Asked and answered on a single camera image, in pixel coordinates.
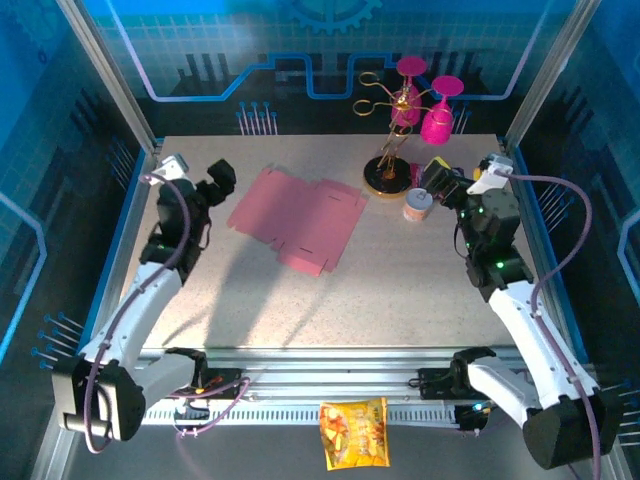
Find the speckled tabletop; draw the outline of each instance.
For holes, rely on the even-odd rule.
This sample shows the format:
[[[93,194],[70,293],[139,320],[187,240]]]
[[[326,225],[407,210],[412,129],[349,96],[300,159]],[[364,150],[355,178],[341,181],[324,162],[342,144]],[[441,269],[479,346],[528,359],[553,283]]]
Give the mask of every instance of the speckled tabletop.
[[[455,214],[438,206],[422,223],[402,216],[404,200],[370,197],[338,267],[320,277],[276,261],[268,245],[229,229],[226,220],[267,166],[305,180],[329,178],[362,187],[362,168],[385,135],[168,137],[163,156],[181,153],[194,181],[219,158],[235,168],[236,192],[211,210],[211,244],[185,288],[169,303],[148,348],[512,345],[498,317],[466,275],[453,249]],[[409,162],[435,155],[471,174],[493,135],[457,135],[441,147],[418,136],[401,151]],[[149,195],[129,285],[157,220]],[[516,246],[533,269],[522,227]]]

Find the aluminum frame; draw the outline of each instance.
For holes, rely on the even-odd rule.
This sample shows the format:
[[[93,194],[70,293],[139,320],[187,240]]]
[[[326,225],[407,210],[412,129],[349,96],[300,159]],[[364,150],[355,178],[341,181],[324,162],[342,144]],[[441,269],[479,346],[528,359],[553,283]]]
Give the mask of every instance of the aluminum frame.
[[[56,0],[56,2],[80,44],[87,52],[91,63],[96,68],[136,140],[147,155],[154,155],[157,146],[156,137],[82,0],[77,2]]]
[[[505,135],[506,151],[510,156],[515,153],[551,88],[564,70],[601,1],[578,0],[560,29]]]

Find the black cable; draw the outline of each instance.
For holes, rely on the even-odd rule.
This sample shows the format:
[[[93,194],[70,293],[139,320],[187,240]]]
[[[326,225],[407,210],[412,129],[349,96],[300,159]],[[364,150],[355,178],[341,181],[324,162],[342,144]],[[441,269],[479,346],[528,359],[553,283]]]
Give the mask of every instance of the black cable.
[[[467,258],[458,251],[458,230],[460,230],[460,224],[456,223],[456,228],[453,229],[453,249],[456,251],[458,256]]]

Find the pink cardboard sheet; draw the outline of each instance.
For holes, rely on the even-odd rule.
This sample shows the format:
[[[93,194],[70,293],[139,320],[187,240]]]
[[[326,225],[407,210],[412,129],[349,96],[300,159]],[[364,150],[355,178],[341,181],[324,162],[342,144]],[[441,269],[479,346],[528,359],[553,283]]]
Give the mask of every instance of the pink cardboard sheet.
[[[227,225],[270,244],[279,262],[318,276],[336,268],[366,203],[360,190],[340,182],[309,184],[265,169]]]

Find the yellow snack bag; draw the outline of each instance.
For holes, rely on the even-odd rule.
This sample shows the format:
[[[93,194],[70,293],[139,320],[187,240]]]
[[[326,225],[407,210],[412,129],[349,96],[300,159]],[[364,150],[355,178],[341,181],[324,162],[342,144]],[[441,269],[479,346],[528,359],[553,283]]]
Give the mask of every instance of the yellow snack bag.
[[[323,403],[319,418],[327,470],[391,466],[386,398]]]

